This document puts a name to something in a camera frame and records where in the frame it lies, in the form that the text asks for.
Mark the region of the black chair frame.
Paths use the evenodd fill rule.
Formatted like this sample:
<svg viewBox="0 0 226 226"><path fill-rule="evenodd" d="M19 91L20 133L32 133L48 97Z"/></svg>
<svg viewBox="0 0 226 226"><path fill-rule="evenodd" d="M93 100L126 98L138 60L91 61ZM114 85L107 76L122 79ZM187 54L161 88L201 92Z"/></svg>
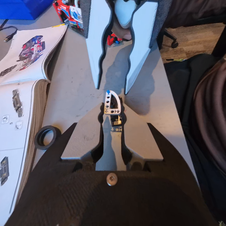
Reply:
<svg viewBox="0 0 226 226"><path fill-rule="evenodd" d="M214 57L224 57L226 54L226 26L224 27L212 53Z"/></svg>

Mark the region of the white curved toy panel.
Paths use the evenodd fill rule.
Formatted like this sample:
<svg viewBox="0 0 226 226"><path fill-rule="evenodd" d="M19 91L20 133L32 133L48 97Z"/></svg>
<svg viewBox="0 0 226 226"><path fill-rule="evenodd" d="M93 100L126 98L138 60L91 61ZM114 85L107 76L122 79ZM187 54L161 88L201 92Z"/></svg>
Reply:
<svg viewBox="0 0 226 226"><path fill-rule="evenodd" d="M116 107L111 107L112 100L115 100ZM104 113L106 115L120 115L121 114L121 101L119 96L112 90L106 91Z"/></svg>

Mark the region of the person's brown shirt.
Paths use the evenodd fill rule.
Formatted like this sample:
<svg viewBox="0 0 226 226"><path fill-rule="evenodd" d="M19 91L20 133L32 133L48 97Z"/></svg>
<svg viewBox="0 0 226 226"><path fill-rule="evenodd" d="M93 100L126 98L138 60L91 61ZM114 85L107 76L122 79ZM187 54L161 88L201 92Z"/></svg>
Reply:
<svg viewBox="0 0 226 226"><path fill-rule="evenodd" d="M214 164L226 174L226 61L219 60L198 83L193 97L196 126Z"/></svg>

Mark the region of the red toy car model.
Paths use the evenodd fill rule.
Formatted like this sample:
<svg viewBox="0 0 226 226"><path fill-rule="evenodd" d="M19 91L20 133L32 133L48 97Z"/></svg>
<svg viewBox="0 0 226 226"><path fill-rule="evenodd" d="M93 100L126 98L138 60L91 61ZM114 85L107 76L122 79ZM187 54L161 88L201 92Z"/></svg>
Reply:
<svg viewBox="0 0 226 226"><path fill-rule="evenodd" d="M54 0L53 7L61 22L69 22L72 28L84 31L80 0Z"/></svg>

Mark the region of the open instruction booklet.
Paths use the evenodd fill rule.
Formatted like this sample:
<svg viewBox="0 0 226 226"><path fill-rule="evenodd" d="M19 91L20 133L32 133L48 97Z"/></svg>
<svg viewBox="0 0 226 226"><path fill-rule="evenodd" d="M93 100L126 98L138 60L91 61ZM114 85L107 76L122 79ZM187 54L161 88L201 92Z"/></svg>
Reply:
<svg viewBox="0 0 226 226"><path fill-rule="evenodd" d="M68 25L22 30L0 61L0 221L18 203L35 158L50 80L47 66Z"/></svg>

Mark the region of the blue plastic bin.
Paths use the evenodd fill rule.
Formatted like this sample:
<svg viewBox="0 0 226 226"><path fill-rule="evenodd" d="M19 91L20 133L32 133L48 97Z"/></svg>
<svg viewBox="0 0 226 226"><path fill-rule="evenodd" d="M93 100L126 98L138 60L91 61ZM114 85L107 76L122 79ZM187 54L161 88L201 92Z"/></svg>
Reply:
<svg viewBox="0 0 226 226"><path fill-rule="evenodd" d="M0 19L35 20L53 0L1 0Z"/></svg>

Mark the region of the person's right forearm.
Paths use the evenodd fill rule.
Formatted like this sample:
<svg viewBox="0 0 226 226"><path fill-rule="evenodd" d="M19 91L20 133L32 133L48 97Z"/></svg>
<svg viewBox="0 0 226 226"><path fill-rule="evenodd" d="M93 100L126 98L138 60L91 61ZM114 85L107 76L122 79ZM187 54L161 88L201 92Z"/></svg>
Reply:
<svg viewBox="0 0 226 226"><path fill-rule="evenodd" d="M164 26L177 28L225 12L225 0L173 0Z"/></svg>

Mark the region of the small red toy piece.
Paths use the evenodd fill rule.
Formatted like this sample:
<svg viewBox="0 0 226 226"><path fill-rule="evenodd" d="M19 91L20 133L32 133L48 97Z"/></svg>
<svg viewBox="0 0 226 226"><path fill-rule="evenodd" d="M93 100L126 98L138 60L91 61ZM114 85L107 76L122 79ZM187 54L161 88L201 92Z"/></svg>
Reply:
<svg viewBox="0 0 226 226"><path fill-rule="evenodd" d="M123 39L122 38L118 38L114 33L111 33L107 37L107 44L108 44L108 46L111 46L112 44L120 44L121 42L123 42Z"/></svg>

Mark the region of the black patterned toy beam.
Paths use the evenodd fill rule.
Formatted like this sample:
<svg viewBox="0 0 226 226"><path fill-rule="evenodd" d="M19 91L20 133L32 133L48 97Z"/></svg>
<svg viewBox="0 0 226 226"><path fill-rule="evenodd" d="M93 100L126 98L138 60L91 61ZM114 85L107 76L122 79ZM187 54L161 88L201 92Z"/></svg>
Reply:
<svg viewBox="0 0 226 226"><path fill-rule="evenodd" d="M116 98L113 95L111 96L111 105L110 105L110 108L111 109L118 108L118 101L116 100ZM112 127L121 127L122 126L122 124L120 126L113 126L113 122L114 121L118 121L118 120L121 120L122 121L122 115L121 114L120 115L110 115L110 118L111 118L111 125L112 125Z"/></svg>

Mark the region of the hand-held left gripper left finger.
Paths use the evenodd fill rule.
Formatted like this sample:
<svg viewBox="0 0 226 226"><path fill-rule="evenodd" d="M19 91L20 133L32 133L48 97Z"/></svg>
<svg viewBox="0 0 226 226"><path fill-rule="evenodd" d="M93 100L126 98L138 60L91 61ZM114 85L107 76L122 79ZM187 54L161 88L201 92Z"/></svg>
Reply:
<svg viewBox="0 0 226 226"><path fill-rule="evenodd" d="M82 160L97 163L103 155L104 103L99 103L82 117L66 145L63 160Z"/></svg>

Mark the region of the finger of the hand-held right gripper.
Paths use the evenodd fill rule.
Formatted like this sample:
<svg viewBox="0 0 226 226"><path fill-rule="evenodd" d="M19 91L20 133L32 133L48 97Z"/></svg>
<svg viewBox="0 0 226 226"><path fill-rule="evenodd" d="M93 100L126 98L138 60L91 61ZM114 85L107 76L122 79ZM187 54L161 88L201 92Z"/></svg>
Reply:
<svg viewBox="0 0 226 226"><path fill-rule="evenodd" d="M128 57L128 72L125 78L125 95L133 86L151 48L149 47L156 19L158 2L142 2L132 13L132 49Z"/></svg>
<svg viewBox="0 0 226 226"><path fill-rule="evenodd" d="M106 56L107 37L113 25L112 4L111 0L91 0L90 4L86 46L92 79L96 89L100 87L103 73L102 63Z"/></svg>

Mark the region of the person's right hand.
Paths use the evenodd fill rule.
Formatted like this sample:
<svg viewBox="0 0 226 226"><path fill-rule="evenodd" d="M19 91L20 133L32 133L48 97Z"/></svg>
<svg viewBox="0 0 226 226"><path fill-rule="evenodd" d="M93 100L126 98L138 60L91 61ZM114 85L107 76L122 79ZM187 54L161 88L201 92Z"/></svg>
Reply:
<svg viewBox="0 0 226 226"><path fill-rule="evenodd" d="M120 24L114 23L112 27L112 32L121 39L131 40L131 31L130 29L124 29Z"/></svg>

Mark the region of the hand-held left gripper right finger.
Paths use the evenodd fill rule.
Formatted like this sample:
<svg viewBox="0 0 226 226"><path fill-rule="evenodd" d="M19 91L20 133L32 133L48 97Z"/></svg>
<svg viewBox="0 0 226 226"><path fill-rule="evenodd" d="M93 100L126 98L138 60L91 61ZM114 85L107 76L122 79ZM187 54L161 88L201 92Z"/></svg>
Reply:
<svg viewBox="0 0 226 226"><path fill-rule="evenodd" d="M154 136L145 122L126 104L122 104L121 154L125 165L138 162L161 162L163 156Z"/></svg>

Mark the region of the grey desk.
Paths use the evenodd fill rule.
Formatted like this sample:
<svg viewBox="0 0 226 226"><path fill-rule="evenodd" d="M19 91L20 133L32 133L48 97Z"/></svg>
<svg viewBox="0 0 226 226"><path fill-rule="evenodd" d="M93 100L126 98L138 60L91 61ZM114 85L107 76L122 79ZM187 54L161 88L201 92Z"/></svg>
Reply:
<svg viewBox="0 0 226 226"><path fill-rule="evenodd" d="M124 73L128 69L130 49L131 41L108 48L102 82L96 90L86 41L68 29L51 62L52 82L42 125L66 131L103 101L107 89L113 89L141 120L151 123L165 137L160 140L168 140L167 151L173 146L179 150L189 172L197 179L157 44L152 47L128 95L124 96Z"/></svg>

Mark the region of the black toy tire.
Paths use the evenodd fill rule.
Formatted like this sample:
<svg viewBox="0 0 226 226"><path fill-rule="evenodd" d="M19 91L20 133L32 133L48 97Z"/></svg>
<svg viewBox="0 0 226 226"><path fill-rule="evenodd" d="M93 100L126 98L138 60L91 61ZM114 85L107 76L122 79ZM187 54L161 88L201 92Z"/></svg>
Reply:
<svg viewBox="0 0 226 226"><path fill-rule="evenodd" d="M45 138L46 134L50 131L53 132L53 138L49 144L45 145L44 138ZM55 140L57 138L57 135L58 135L58 131L57 131L56 127L50 126L50 125L42 127L35 135L35 138L34 138L35 148L40 149L40 150L47 150L48 148L50 148L53 145L53 143L55 142Z"/></svg>

